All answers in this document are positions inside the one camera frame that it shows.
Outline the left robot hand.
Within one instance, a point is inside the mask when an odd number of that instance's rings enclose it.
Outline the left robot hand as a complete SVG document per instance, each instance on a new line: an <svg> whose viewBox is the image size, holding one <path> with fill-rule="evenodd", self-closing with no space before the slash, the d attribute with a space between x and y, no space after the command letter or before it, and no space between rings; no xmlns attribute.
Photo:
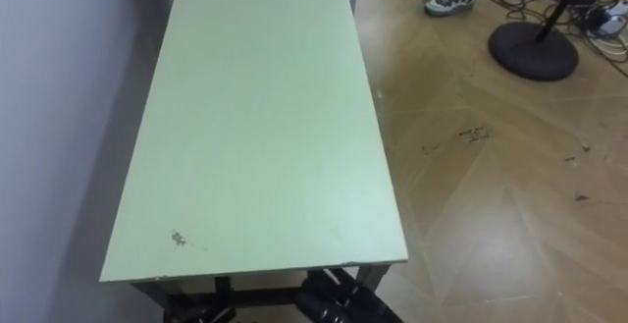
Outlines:
<svg viewBox="0 0 628 323"><path fill-rule="evenodd" d="M234 308L165 308L163 323L230 323L236 318Z"/></svg>

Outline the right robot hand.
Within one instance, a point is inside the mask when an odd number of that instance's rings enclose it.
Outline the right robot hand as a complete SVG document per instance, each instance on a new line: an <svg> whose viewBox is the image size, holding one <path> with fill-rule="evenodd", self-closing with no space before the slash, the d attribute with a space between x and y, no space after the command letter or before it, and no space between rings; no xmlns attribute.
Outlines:
<svg viewBox="0 0 628 323"><path fill-rule="evenodd" d="M372 290L340 268L308 271L295 305L314 323L403 323Z"/></svg>

